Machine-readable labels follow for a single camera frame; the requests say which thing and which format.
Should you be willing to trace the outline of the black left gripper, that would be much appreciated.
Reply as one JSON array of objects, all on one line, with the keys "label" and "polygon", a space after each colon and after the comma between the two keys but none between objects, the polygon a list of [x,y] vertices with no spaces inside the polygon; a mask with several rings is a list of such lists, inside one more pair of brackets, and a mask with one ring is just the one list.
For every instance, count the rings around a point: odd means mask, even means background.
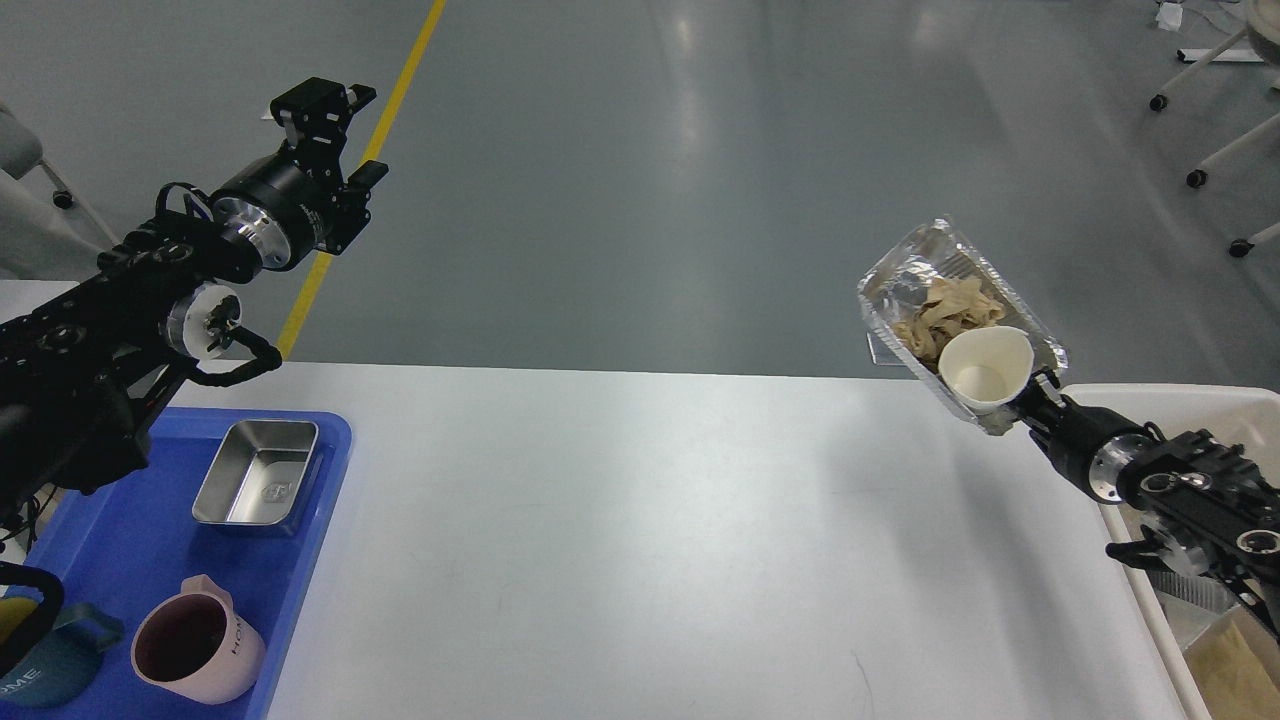
[{"label": "black left gripper", "polygon": [[215,219],[264,270],[288,272],[312,251],[342,255],[371,220],[372,188],[390,168],[366,160],[344,182],[340,156],[351,122],[376,96],[366,85],[311,77],[270,101],[282,113],[280,147],[212,193]]}]

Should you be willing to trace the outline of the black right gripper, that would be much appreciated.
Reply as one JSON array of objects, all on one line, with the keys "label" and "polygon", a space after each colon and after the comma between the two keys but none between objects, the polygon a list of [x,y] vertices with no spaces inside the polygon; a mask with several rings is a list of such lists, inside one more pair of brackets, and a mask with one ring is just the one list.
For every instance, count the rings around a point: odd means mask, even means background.
[{"label": "black right gripper", "polygon": [[1083,406],[1061,392],[1057,374],[1041,368],[1011,402],[1053,470],[1097,503],[1120,503],[1120,475],[1151,448],[1151,430],[1107,407]]}]

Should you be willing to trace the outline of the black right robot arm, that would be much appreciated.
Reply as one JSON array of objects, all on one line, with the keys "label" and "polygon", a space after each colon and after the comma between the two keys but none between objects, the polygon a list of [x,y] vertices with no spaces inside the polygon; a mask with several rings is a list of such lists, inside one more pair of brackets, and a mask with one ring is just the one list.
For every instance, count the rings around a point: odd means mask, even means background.
[{"label": "black right robot arm", "polygon": [[1108,544],[1107,556],[1212,580],[1277,634],[1277,488],[1242,445],[1079,404],[1052,372],[1034,373],[1010,407],[1061,478],[1097,503],[1140,514],[1140,537]]}]

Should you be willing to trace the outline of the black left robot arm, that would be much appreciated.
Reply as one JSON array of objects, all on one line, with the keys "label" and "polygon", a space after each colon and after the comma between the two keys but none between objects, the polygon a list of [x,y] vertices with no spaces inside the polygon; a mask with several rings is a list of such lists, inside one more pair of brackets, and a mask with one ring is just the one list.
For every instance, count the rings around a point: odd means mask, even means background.
[{"label": "black left robot arm", "polygon": [[307,78],[270,102],[279,149],[183,210],[157,191],[151,219],[100,254],[99,273],[1,331],[3,520],[46,486],[92,495],[148,464],[148,432],[193,382],[232,387],[282,352],[244,327],[237,284],[343,254],[370,222],[388,167],[340,168],[353,117],[376,91]]}]

